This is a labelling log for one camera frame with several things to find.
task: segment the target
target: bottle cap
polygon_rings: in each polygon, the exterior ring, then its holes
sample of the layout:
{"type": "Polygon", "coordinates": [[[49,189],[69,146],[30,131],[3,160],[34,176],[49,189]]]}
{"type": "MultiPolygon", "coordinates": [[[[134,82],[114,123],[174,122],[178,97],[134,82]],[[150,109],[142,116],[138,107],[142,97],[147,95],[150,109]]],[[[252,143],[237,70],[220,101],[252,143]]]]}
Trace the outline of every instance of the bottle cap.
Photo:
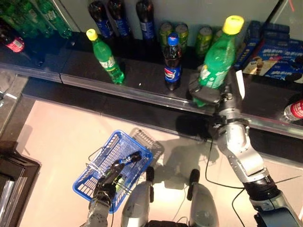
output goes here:
{"type": "Polygon", "coordinates": [[[179,37],[178,37],[178,34],[173,32],[173,33],[170,33],[168,38],[167,38],[167,43],[168,45],[170,46],[175,46],[179,43],[179,37]]]}
{"type": "Polygon", "coordinates": [[[98,34],[96,33],[95,29],[89,29],[86,31],[86,35],[89,38],[90,41],[95,41],[98,39],[98,34]]]}
{"type": "Polygon", "coordinates": [[[241,31],[241,28],[244,24],[243,17],[232,15],[227,17],[223,25],[223,32],[228,35],[235,35],[241,31]]]}

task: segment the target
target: soda can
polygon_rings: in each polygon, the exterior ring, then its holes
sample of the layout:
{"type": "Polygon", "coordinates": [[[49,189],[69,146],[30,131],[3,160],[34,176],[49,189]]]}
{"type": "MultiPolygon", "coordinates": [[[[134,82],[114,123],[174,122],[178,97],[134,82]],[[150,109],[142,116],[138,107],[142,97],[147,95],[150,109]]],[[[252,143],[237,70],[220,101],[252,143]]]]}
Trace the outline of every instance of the soda can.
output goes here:
{"type": "Polygon", "coordinates": [[[220,29],[219,31],[216,32],[216,34],[214,35],[214,38],[213,38],[213,42],[212,42],[212,45],[217,42],[217,40],[222,36],[222,29],[220,29]]]}
{"type": "Polygon", "coordinates": [[[167,45],[167,38],[170,33],[172,33],[173,27],[170,22],[165,22],[161,25],[160,27],[160,44],[161,44],[161,49],[164,50],[164,47],[167,45]]]}
{"type": "Polygon", "coordinates": [[[210,26],[203,26],[198,33],[196,44],[195,44],[195,52],[198,58],[203,57],[211,44],[213,37],[213,31],[210,26]]]}
{"type": "Polygon", "coordinates": [[[180,23],[176,26],[175,31],[179,36],[182,53],[185,53],[187,48],[188,26],[185,23],[180,23]]]}

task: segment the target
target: green bottle in basket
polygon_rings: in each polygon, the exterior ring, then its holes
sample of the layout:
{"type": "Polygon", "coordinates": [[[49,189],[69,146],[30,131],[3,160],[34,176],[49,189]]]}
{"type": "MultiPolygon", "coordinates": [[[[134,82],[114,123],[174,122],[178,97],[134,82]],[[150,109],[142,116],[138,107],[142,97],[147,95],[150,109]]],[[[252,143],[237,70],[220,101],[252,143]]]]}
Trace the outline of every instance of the green bottle in basket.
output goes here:
{"type": "Polygon", "coordinates": [[[98,34],[94,29],[87,30],[86,35],[93,43],[94,54],[97,60],[107,71],[112,81],[115,84],[122,83],[124,81],[124,73],[120,70],[109,46],[98,38],[98,34]]]}

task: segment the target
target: green bottle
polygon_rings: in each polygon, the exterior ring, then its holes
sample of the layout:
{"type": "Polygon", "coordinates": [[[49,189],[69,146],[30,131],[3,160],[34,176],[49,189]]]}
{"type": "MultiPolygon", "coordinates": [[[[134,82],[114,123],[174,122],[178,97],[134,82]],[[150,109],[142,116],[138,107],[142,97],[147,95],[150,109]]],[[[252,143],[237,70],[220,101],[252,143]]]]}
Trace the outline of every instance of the green bottle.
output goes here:
{"type": "Polygon", "coordinates": [[[12,4],[3,4],[1,6],[1,17],[11,25],[24,38],[35,38],[39,33],[30,21],[26,20],[22,14],[12,4]]]}
{"type": "MultiPolygon", "coordinates": [[[[209,49],[198,79],[199,84],[218,89],[235,59],[235,37],[241,31],[244,19],[240,16],[229,16],[223,26],[223,34],[209,49]]],[[[194,98],[198,107],[205,105],[194,98]]]]}
{"type": "Polygon", "coordinates": [[[57,29],[61,37],[71,37],[71,29],[60,17],[54,5],[48,0],[36,0],[36,2],[38,8],[44,14],[46,19],[57,29]]]}
{"type": "Polygon", "coordinates": [[[122,83],[124,80],[124,74],[116,63],[109,46],[98,38],[98,35],[94,29],[87,30],[86,35],[93,43],[94,54],[97,60],[108,72],[112,81],[115,84],[122,83]]]}
{"type": "Polygon", "coordinates": [[[19,8],[24,16],[30,20],[46,38],[53,34],[53,29],[44,21],[39,11],[29,0],[21,0],[19,8]]]}

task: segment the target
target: blue basket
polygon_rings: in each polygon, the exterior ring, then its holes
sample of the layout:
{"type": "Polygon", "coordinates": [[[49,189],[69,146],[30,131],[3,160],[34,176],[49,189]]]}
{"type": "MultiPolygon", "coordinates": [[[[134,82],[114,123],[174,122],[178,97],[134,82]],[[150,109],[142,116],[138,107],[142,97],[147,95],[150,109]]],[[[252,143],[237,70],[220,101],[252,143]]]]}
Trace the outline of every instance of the blue basket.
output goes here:
{"type": "Polygon", "coordinates": [[[116,194],[110,208],[110,213],[116,212],[128,190],[131,189],[152,161],[152,153],[123,131],[116,130],[113,132],[105,145],[73,184],[73,190],[90,201],[98,179],[107,168],[117,159],[125,158],[136,151],[140,151],[142,159],[137,163],[125,166],[121,172],[123,182],[119,182],[120,184],[117,185],[116,194]]]}

